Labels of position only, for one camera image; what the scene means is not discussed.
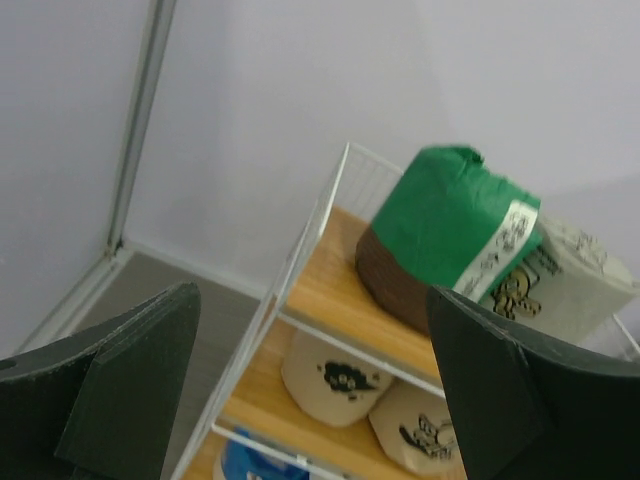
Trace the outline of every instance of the green wrapped package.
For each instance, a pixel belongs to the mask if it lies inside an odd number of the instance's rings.
[[[428,334],[428,287],[483,299],[541,243],[539,208],[474,149],[425,148],[358,242],[358,275],[382,308]]]

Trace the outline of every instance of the wooden shelf board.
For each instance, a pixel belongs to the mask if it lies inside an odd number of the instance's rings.
[[[211,480],[213,478],[213,463],[225,443],[225,438],[209,432],[200,450],[193,457],[191,465],[182,476],[182,480]]]
[[[355,249],[367,223],[333,207],[325,232],[287,298],[283,312],[365,347],[401,368],[439,379],[431,340],[376,305],[355,271]]]
[[[332,428],[306,415],[287,392],[280,369],[295,328],[276,320],[227,401],[225,419],[284,448],[335,465],[364,478],[462,480],[460,471],[417,477],[386,457],[367,419]]]

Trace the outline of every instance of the white baseboard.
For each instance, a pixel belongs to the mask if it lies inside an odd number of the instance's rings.
[[[167,265],[193,273],[198,277],[217,283],[223,287],[230,288],[231,290],[235,290],[238,293],[242,293],[243,295],[256,300],[262,299],[262,297],[267,293],[267,287],[257,283],[246,282],[229,275],[220,274],[210,268],[203,267],[202,265],[190,262],[189,260],[173,257],[162,251],[156,250],[153,247],[149,247],[148,245],[127,240],[124,246],[131,252],[139,252]]]

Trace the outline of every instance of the gray floor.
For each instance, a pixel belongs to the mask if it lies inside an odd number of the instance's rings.
[[[107,320],[180,281],[198,284],[202,294],[202,314],[165,460],[163,479],[168,478],[178,462],[209,394],[258,305],[257,301],[158,260],[136,254],[79,328],[82,330]]]

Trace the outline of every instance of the white label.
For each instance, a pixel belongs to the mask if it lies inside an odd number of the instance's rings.
[[[495,279],[522,250],[533,232],[538,210],[513,200],[502,223],[480,253],[462,272],[453,290],[479,301]]]

